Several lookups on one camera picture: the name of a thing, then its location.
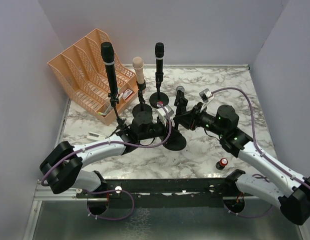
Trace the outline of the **black microphone silver grille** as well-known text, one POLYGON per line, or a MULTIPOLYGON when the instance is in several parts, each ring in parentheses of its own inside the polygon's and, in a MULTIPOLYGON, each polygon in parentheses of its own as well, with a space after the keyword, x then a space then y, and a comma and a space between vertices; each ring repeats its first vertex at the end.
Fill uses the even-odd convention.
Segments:
POLYGON ((181 91, 181 92, 185 92, 185 88, 181 85, 176 87, 176 92, 181 91))

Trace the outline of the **peach pink microphone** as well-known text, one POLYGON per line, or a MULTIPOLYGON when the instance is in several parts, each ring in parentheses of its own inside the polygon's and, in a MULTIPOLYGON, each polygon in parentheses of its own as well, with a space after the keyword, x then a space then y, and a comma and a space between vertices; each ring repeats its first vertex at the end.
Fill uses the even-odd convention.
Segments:
POLYGON ((144 72, 143 72, 144 62, 142 58, 139 56, 134 57, 133 62, 132 62, 132 67, 136 74, 137 83, 140 85, 143 84, 145 80, 144 80, 144 72))

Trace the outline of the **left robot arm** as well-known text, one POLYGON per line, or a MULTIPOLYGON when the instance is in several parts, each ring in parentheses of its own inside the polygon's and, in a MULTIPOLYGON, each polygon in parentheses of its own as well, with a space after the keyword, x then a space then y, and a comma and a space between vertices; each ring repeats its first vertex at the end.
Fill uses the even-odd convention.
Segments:
POLYGON ((89 144, 59 143, 40 165, 42 186, 50 187, 54 194, 70 188, 94 192, 106 182, 97 171, 84 167, 109 157, 122 156, 136 149, 167 146, 173 135, 172 114, 158 111, 157 122, 145 111, 137 114, 130 126, 125 124, 110 137, 89 144))

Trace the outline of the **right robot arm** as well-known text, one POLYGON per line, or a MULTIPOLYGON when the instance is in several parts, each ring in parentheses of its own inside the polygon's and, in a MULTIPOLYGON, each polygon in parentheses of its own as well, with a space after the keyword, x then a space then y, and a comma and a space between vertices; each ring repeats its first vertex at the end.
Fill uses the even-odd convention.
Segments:
POLYGON ((198 103, 174 120, 188 130, 202 127, 218 135, 226 152, 250 164, 270 181, 257 182, 242 173, 234 181, 237 189, 278 207, 291 223, 303 225, 310 218, 310 176, 304 177, 285 166, 238 128, 239 116, 232 106, 220 106, 215 116, 201 107, 202 103, 198 103))

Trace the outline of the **black tripod microphone stand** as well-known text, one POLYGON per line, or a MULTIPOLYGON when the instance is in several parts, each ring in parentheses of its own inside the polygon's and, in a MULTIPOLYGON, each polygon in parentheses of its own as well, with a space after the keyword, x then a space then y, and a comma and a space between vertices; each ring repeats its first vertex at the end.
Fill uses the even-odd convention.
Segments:
POLYGON ((116 95, 112 94, 112 93, 109 93, 108 97, 110 98, 110 105, 111 105, 111 107, 114 110, 114 113, 115 113, 115 116, 116 116, 116 121, 117 121, 117 124, 118 124, 116 129, 109 135, 109 138, 110 138, 117 131, 123 131, 123 130, 127 129, 128 125, 125 123, 125 119, 119 117, 119 114, 118 114, 118 111, 117 111, 117 108, 116 108, 116 105, 119 103, 118 97, 116 95))

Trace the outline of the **black microphone white band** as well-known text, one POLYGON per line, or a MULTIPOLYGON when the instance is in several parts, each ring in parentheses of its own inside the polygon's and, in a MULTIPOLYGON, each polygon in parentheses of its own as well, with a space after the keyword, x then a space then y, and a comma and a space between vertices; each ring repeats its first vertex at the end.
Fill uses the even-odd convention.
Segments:
POLYGON ((118 86, 115 72, 115 53, 110 42, 101 43, 101 56, 108 78, 110 97, 116 98, 118 95, 118 86))

